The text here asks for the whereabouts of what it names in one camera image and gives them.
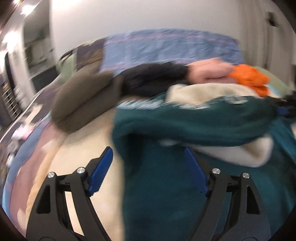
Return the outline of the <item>black puffer jacket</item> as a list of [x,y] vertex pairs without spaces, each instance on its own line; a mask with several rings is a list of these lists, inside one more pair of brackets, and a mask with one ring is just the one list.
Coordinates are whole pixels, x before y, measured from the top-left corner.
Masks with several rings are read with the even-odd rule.
[[172,62],[141,64],[119,74],[121,93],[123,96],[153,97],[173,85],[188,84],[188,72],[188,66]]

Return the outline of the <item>pink quilted jacket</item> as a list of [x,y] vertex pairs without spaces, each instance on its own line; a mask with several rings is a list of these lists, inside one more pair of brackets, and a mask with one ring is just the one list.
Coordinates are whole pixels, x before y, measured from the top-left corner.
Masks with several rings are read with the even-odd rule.
[[191,84],[236,82],[234,78],[229,76],[234,66],[220,58],[192,62],[187,67],[186,78]]

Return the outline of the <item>dark green fleece sweatshirt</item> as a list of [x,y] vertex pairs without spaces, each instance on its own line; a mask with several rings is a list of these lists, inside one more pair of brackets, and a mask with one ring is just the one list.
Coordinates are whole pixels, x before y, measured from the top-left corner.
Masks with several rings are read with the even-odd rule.
[[270,230],[295,206],[295,137],[292,120],[278,116],[271,97],[222,96],[200,105],[176,104],[164,95],[130,100],[116,108],[112,141],[124,163],[126,240],[186,240],[206,202],[185,160],[197,145],[234,147],[271,135],[266,164],[228,164],[221,155],[200,156],[223,173],[251,175]]

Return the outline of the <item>olive brown fleece garment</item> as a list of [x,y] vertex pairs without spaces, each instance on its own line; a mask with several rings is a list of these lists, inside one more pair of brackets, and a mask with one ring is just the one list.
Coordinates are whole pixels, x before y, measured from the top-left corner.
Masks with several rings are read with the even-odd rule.
[[73,133],[114,108],[121,98],[123,78],[111,71],[99,72],[88,65],[75,73],[57,91],[53,100],[53,123]]

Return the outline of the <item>cream pink fleece blanket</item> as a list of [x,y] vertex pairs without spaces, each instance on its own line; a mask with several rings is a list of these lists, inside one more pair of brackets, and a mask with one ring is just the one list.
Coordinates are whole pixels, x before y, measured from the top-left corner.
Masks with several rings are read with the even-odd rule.
[[[30,211],[49,172],[71,174],[112,147],[111,130],[115,109],[105,112],[80,130],[65,134],[46,118],[21,145],[9,168],[2,205],[16,227],[25,235]],[[91,197],[94,209],[112,240],[124,239],[121,214],[122,161],[113,155],[112,164],[98,192]]]

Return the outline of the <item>blue plaid quilt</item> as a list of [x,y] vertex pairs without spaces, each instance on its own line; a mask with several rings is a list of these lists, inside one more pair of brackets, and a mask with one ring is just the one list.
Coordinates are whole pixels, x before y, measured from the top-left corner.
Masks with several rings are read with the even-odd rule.
[[244,63],[238,41],[207,31],[151,29],[110,35],[76,49],[76,69],[99,64],[99,71],[120,73],[145,63],[188,64],[210,58]]

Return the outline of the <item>orange puffer jacket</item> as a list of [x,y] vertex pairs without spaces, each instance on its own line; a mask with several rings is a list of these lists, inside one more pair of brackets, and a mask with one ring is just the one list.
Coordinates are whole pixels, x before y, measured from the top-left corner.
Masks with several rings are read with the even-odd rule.
[[262,74],[257,69],[246,64],[239,64],[233,67],[233,71],[228,75],[235,79],[238,84],[254,90],[260,97],[268,96],[267,84],[269,77]]

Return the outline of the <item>light green pillow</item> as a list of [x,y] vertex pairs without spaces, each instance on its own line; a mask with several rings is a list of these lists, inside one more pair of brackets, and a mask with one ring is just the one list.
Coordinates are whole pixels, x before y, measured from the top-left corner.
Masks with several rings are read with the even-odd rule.
[[76,72],[76,55],[76,50],[70,50],[64,53],[56,64],[61,83],[65,83]]

